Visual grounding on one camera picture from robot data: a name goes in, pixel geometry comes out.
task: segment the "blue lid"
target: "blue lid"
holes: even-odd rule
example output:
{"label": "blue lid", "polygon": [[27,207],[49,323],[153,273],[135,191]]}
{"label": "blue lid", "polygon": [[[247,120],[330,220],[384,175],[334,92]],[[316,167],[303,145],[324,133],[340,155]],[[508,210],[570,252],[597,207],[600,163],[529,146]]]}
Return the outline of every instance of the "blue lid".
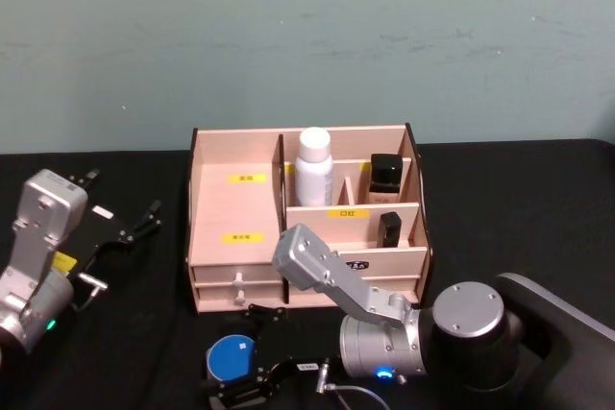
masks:
{"label": "blue lid", "polygon": [[208,351],[208,371],[218,381],[231,381],[250,372],[254,340],[245,335],[219,339]]}

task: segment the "teal wall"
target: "teal wall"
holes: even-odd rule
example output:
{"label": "teal wall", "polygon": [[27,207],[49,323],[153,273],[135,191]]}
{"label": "teal wall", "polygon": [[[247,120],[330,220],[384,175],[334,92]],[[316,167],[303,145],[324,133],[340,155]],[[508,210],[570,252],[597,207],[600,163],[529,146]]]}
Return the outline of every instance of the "teal wall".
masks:
{"label": "teal wall", "polygon": [[615,138],[615,0],[0,0],[0,152],[192,127]]}

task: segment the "drawer knob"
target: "drawer knob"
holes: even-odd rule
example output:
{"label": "drawer knob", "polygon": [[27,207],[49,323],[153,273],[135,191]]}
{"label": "drawer knob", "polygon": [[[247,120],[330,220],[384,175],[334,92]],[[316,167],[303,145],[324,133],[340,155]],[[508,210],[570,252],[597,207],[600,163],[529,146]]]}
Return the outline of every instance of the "drawer knob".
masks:
{"label": "drawer knob", "polygon": [[237,290],[237,296],[234,297],[234,303],[242,305],[246,302],[246,292],[243,290]]}
{"label": "drawer knob", "polygon": [[237,288],[243,287],[243,274],[235,273],[233,287],[237,287]]}

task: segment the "wooden compartment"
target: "wooden compartment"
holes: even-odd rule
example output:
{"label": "wooden compartment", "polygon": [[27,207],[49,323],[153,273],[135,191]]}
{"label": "wooden compartment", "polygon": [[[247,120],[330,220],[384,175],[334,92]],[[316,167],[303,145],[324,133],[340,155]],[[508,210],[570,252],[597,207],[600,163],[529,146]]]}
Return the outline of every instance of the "wooden compartment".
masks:
{"label": "wooden compartment", "polygon": [[[332,305],[288,287],[271,266],[281,231],[312,228],[370,284],[419,303],[431,266],[420,159],[409,125],[327,128],[332,138],[333,205],[297,206],[294,159],[302,129],[195,130],[188,184],[186,262],[197,310]],[[372,153],[403,158],[396,204],[366,204]],[[380,216],[402,219],[399,247],[377,249]]]}

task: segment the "white bottle cap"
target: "white bottle cap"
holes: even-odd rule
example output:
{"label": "white bottle cap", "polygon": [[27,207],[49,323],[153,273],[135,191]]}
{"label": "white bottle cap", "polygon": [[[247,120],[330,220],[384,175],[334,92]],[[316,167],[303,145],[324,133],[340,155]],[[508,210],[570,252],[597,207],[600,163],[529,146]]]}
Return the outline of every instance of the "white bottle cap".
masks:
{"label": "white bottle cap", "polygon": [[331,136],[320,127],[303,130],[299,143],[299,157],[306,162],[322,162],[331,155]]}

